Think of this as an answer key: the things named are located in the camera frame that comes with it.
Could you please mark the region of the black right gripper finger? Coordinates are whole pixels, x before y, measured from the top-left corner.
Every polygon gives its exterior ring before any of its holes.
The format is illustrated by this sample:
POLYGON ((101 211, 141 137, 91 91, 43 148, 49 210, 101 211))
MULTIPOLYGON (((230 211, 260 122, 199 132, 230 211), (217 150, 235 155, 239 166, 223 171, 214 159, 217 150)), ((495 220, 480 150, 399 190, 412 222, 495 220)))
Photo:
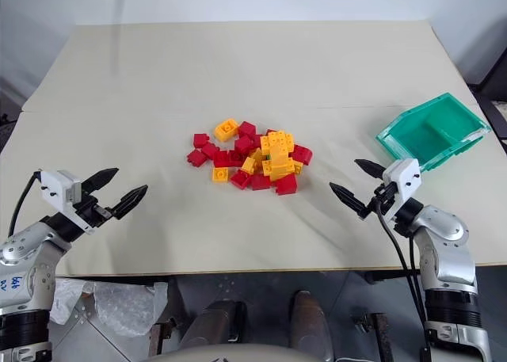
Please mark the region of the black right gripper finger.
POLYGON ((383 179, 384 167, 380 164, 367 159, 355 159, 354 162, 369 176, 383 179))
POLYGON ((347 188, 333 182, 330 182, 329 186, 337 198, 345 206, 352 209, 361 219, 365 219, 368 216, 368 207, 358 200, 347 188))

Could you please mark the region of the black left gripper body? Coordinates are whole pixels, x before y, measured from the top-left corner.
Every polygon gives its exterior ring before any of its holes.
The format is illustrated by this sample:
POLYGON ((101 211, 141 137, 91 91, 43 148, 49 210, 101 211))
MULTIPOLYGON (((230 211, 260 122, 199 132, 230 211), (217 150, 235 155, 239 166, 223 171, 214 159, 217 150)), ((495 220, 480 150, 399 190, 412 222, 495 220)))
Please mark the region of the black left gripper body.
POLYGON ((112 218, 112 213, 98 204, 94 191, 95 187, 91 183, 82 182, 81 200, 73 205, 75 213, 86 223, 86 230, 98 228, 112 218))

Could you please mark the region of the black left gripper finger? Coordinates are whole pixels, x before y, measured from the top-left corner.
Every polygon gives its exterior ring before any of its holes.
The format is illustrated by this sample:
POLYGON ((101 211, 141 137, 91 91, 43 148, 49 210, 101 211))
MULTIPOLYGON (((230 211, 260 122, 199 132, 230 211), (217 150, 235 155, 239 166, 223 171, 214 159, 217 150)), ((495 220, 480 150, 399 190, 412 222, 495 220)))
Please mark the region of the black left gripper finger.
POLYGON ((111 215, 116 219, 122 219, 140 203, 146 195, 147 190, 148 185, 142 185, 128 192, 120 199, 117 205, 110 209, 111 215))
POLYGON ((82 182, 83 192, 94 192, 106 186, 119 171, 118 168, 99 170, 82 182))

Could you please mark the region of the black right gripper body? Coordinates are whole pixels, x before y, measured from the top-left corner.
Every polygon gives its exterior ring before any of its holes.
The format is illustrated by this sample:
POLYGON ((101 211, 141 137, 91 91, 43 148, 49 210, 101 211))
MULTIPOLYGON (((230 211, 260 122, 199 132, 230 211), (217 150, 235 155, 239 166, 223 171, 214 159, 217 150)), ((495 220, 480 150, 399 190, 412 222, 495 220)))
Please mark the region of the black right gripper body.
POLYGON ((394 214, 390 212, 395 204, 395 194, 398 192, 398 187, 394 182, 389 184, 382 183, 374 191, 374 196, 366 207, 366 215, 380 213, 384 220, 391 220, 394 214))

